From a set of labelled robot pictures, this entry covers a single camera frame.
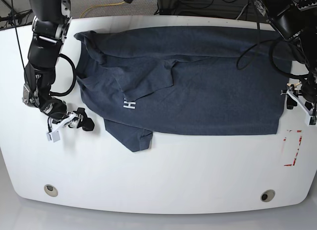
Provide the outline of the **dark blue T-shirt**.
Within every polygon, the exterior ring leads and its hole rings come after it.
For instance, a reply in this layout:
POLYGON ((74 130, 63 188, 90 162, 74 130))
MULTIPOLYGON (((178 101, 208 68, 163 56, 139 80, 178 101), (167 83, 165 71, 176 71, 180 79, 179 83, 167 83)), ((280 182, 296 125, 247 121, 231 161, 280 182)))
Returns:
POLYGON ((154 132, 179 135, 272 135, 284 111, 288 79, 270 65, 278 38, 254 29, 170 26, 120 33, 79 32, 81 98, 106 131, 132 152, 154 132))

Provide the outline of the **red tape rectangle marking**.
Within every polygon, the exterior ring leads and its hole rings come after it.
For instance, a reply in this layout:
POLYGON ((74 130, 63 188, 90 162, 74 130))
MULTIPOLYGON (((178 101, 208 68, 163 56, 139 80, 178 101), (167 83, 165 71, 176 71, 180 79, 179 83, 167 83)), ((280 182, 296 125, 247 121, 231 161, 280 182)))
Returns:
POLYGON ((281 162, 284 167, 294 166, 301 147, 302 130, 286 130, 281 150, 281 162))

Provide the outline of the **black tripod legs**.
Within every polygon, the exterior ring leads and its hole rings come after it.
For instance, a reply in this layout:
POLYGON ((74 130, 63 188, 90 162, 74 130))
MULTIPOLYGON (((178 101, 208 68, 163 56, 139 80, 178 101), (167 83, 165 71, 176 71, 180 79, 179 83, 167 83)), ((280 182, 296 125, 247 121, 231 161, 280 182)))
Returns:
POLYGON ((33 15, 32 9, 17 11, 8 0, 0 0, 0 5, 8 10, 6 16, 0 16, 0 30, 12 27, 23 27, 31 24, 29 19, 33 15))

